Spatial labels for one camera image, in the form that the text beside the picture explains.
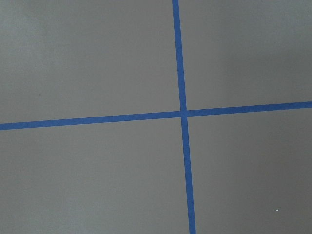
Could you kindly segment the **blue tape grid lines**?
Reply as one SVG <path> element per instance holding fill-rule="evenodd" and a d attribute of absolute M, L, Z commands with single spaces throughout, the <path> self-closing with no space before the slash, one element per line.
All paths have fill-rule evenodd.
<path fill-rule="evenodd" d="M 195 221 L 195 205 L 194 205 L 194 191 L 193 191 L 193 179 L 192 179 L 192 163 L 191 163 L 191 149 L 190 149 L 190 141 L 189 141 L 188 118 L 189 117 L 201 117 L 201 116 L 241 114 L 241 113 L 309 109 L 311 108 L 312 103 L 310 101 L 305 101 L 305 102 L 290 102 L 290 103 L 262 104 L 262 105 L 248 105 L 248 106 L 189 110 L 187 108 L 179 1 L 177 0 L 172 1 L 172 11 L 173 11 L 175 54 L 176 54 L 176 65 L 177 65 L 179 107 L 180 107 L 178 111 L 2 123 L 0 125 L 0 129 L 4 131 L 4 130 L 17 130 L 17 129 L 32 129 L 32 128 L 45 128 L 45 127 L 111 123 L 111 122 L 127 122 L 127 121 L 179 118 L 181 121 L 184 174 L 185 174 L 186 199 L 187 199 L 187 211 L 188 211 L 188 226 L 189 226 L 189 233 L 195 234 L 196 233 L 196 221 Z"/>

